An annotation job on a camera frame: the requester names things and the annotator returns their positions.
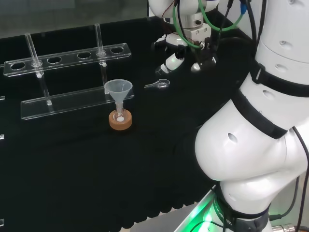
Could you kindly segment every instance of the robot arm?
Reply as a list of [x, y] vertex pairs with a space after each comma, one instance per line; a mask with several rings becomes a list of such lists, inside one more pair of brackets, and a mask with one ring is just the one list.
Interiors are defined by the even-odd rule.
[[[162, 17], [167, 9], [164, 17], [171, 17], [172, 0], [149, 3], [155, 15]], [[209, 3], [203, 1], [205, 11], [213, 7]], [[183, 15], [197, 12], [197, 0], [181, 0]], [[197, 134], [200, 167], [221, 182], [224, 202], [248, 217], [265, 215], [276, 195], [308, 167], [291, 130], [309, 117], [308, 22], [308, 0], [268, 1], [255, 66], [236, 96]], [[216, 213], [211, 217], [222, 225]], [[264, 225], [267, 231], [270, 223]]]
[[[205, 8], [205, 12], [211, 11], [219, 4], [220, 0], [206, 1], [202, 3]], [[172, 7], [169, 7], [174, 1], [173, 0], [149, 0], [149, 7], [154, 15], [162, 18], [171, 18]], [[180, 6], [180, 12], [182, 15], [194, 15], [199, 12], [198, 1], [196, 0], [182, 0]]]

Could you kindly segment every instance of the test tube rack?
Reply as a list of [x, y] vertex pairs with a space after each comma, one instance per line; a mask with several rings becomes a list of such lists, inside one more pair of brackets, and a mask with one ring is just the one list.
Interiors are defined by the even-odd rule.
[[[99, 24], [95, 24], [95, 31], [97, 47], [39, 57], [37, 56], [31, 35], [29, 33], [25, 34], [31, 57], [6, 61], [3, 74], [12, 77], [35, 73], [40, 82], [44, 97], [22, 101], [22, 119], [28, 120], [114, 102], [114, 99], [104, 89], [104, 84], [107, 82], [106, 62], [112, 59], [127, 58], [131, 55], [131, 51], [126, 43], [103, 46]], [[100, 65], [103, 86], [49, 95], [44, 79], [44, 71], [93, 62], [98, 62]], [[125, 99], [133, 97], [134, 93], [131, 90]]]

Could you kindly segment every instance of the black strap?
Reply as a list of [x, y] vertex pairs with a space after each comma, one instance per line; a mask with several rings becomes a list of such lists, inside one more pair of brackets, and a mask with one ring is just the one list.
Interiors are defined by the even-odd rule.
[[251, 59], [250, 74], [256, 84], [262, 84], [277, 92], [294, 97], [309, 97], [309, 85], [298, 84], [276, 77], [266, 72], [265, 67], [253, 58]]
[[273, 124], [259, 113], [240, 90], [234, 95], [232, 101], [241, 115], [264, 134], [273, 139], [279, 139], [286, 134], [287, 130]]

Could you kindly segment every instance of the clear plastic funnel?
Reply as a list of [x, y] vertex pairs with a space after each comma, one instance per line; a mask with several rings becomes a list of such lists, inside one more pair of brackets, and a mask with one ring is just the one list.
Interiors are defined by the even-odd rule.
[[131, 82], [122, 79], [111, 80], [104, 85], [104, 88], [114, 98], [115, 102], [123, 102], [132, 87]]
[[114, 98], [116, 110], [113, 114], [114, 120], [118, 122], [126, 121], [127, 115], [123, 108], [123, 100], [132, 89], [131, 82], [122, 79], [111, 80], [104, 85], [104, 88]]

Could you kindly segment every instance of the black table surface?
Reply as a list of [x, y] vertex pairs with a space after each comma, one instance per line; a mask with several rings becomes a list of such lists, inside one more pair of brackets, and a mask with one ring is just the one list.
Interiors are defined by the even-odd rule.
[[[0, 219], [6, 232], [117, 232], [134, 222], [199, 201], [212, 187], [194, 154], [196, 127], [229, 100], [248, 73], [247, 44], [220, 45], [217, 66], [193, 74], [188, 54], [163, 91], [155, 82], [163, 51], [151, 42], [161, 21], [101, 25], [104, 45], [127, 43], [131, 58], [108, 62], [108, 79], [133, 83], [124, 103], [132, 127], [113, 131], [106, 104], [22, 120], [20, 102], [42, 97], [35, 75], [0, 76]], [[93, 27], [32, 35], [38, 55], [96, 46]], [[0, 40], [0, 62], [29, 57], [23, 36]], [[97, 63], [45, 72], [51, 95], [102, 85]]]

